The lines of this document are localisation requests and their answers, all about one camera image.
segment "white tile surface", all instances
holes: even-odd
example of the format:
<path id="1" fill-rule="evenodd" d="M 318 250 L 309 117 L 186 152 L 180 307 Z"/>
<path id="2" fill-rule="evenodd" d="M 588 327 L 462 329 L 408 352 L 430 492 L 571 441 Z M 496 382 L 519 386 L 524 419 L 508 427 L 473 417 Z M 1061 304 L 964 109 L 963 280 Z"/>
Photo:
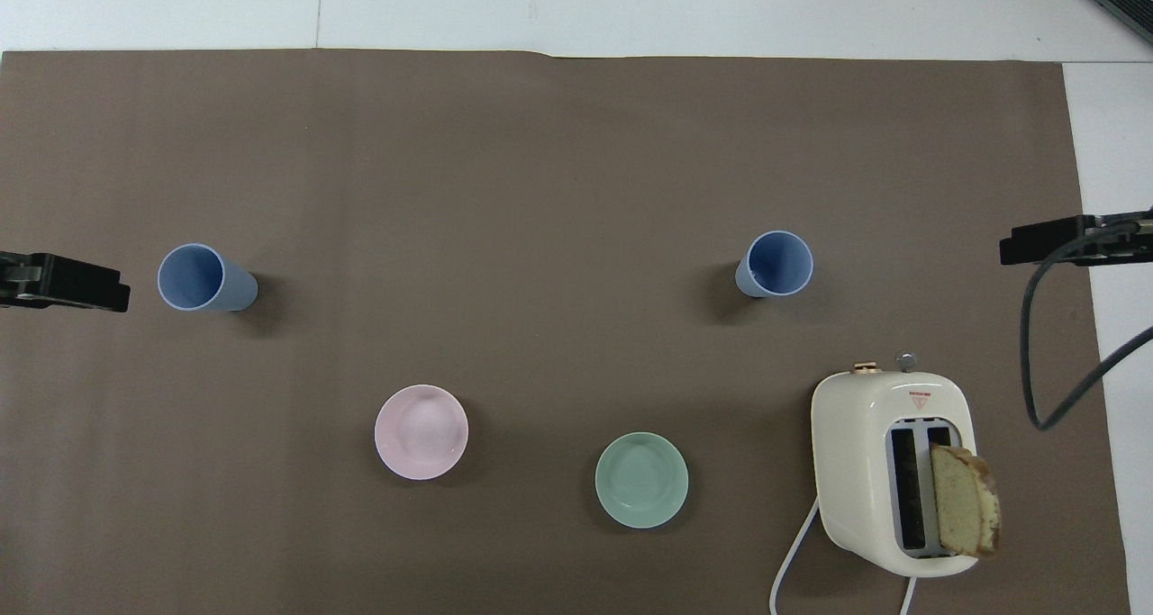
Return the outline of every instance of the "white tile surface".
<path id="1" fill-rule="evenodd" d="M 319 0 L 0 0 L 0 50 L 312 47 Z"/>
<path id="2" fill-rule="evenodd" d="M 324 0 L 319 45 L 1153 61 L 1091 0 Z"/>
<path id="3" fill-rule="evenodd" d="M 1065 65 L 1087 213 L 1153 205 L 1153 65 Z M 1153 324 L 1153 263 L 1090 271 L 1101 358 Z M 1153 613 L 1153 344 L 1105 377 L 1109 440 L 1133 613 Z M 1052 432 L 1061 437 L 1060 427 Z"/>

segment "cable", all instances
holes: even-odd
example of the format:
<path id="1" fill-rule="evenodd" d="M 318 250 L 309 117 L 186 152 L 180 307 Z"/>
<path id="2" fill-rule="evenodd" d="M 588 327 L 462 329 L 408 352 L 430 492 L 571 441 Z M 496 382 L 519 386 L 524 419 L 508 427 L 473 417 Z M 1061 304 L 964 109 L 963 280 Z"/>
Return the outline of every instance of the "cable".
<path id="1" fill-rule="evenodd" d="M 1025 410 L 1028 412 L 1028 420 L 1033 422 L 1033 426 L 1038 430 L 1049 430 L 1056 426 L 1058 421 L 1072 408 L 1077 402 L 1079 402 L 1085 393 L 1091 389 L 1107 372 L 1114 368 L 1118 362 L 1125 357 L 1133 353 L 1138 347 L 1153 340 L 1153 327 L 1150 327 L 1145 331 L 1141 331 L 1137 336 L 1133 336 L 1124 345 L 1117 348 L 1117 351 L 1109 354 L 1100 365 L 1092 369 L 1078 385 L 1071 390 L 1068 397 L 1049 418 L 1043 421 L 1037 417 L 1037 404 L 1033 400 L 1033 375 L 1028 362 L 1028 322 L 1033 313 L 1033 294 L 1037 292 L 1038 284 L 1041 283 L 1041 278 L 1045 273 L 1053 268 L 1054 264 L 1068 257 L 1069 255 L 1083 249 L 1085 246 L 1095 243 L 1098 241 L 1107 241 L 1108 239 L 1120 235 L 1120 234 L 1133 234 L 1140 230 L 1140 225 L 1136 222 L 1125 222 L 1116 225 L 1110 225 L 1103 227 L 1095 232 L 1083 234 L 1072 241 L 1061 246 L 1058 249 L 1049 253 L 1049 256 L 1041 260 L 1041 263 L 1037 267 L 1033 272 L 1033 277 L 1028 279 L 1028 284 L 1025 285 L 1025 299 L 1022 300 L 1020 306 L 1020 383 L 1022 390 L 1025 395 Z"/>
<path id="2" fill-rule="evenodd" d="M 814 500 L 813 508 L 808 510 L 808 516 L 805 517 L 805 522 L 797 532 L 797 538 L 793 539 L 793 545 L 785 554 L 785 560 L 781 562 L 781 569 L 777 570 L 777 577 L 773 579 L 773 590 L 769 591 L 769 613 L 771 615 L 778 615 L 777 592 L 781 591 L 781 582 L 785 578 L 785 572 L 789 571 L 789 565 L 792 564 L 793 556 L 797 556 L 797 548 L 799 548 L 800 542 L 805 540 L 805 534 L 808 533 L 808 528 L 813 526 L 813 518 L 816 517 L 819 505 L 820 498 Z M 909 584 L 905 586 L 905 599 L 900 602 L 900 615 L 909 615 L 909 606 L 913 602 L 913 588 L 915 587 L 917 577 L 910 577 Z"/>

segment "white toaster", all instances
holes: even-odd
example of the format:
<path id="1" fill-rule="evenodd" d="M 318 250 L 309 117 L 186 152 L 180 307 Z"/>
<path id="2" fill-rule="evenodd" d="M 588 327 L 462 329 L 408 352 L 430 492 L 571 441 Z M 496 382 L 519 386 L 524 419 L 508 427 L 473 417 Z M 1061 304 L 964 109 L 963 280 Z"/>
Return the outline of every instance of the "white toaster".
<path id="1" fill-rule="evenodd" d="M 824 531 L 844 549 L 905 577 L 943 577 L 977 560 L 940 545 L 929 444 L 977 453 L 955 382 L 857 363 L 813 392 L 813 467 Z"/>

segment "cup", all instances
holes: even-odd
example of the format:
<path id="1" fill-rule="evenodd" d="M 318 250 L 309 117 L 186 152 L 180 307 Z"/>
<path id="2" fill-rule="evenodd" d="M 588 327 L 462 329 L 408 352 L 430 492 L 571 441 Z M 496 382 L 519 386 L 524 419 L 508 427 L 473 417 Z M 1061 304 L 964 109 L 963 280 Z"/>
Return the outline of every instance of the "cup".
<path id="1" fill-rule="evenodd" d="M 253 273 L 204 243 L 184 243 L 165 255 L 156 285 L 164 301 L 182 312 L 239 312 L 256 300 Z"/>
<path id="2" fill-rule="evenodd" d="M 737 267 L 737 286 L 752 298 L 799 293 L 813 277 L 813 252 L 786 230 L 758 237 Z"/>

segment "plate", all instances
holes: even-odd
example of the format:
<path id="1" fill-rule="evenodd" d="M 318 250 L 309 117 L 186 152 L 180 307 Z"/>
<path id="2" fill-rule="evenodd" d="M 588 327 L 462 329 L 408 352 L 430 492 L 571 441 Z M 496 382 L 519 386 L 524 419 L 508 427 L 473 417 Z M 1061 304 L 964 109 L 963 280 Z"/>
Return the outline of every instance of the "plate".
<path id="1" fill-rule="evenodd" d="M 436 385 L 409 385 L 384 402 L 376 415 L 376 452 L 401 478 L 444 475 L 467 443 L 465 408 Z"/>
<path id="2" fill-rule="evenodd" d="M 647 530 L 669 522 L 688 495 L 677 447 L 654 433 L 618 437 L 596 463 L 596 497 L 617 523 Z"/>

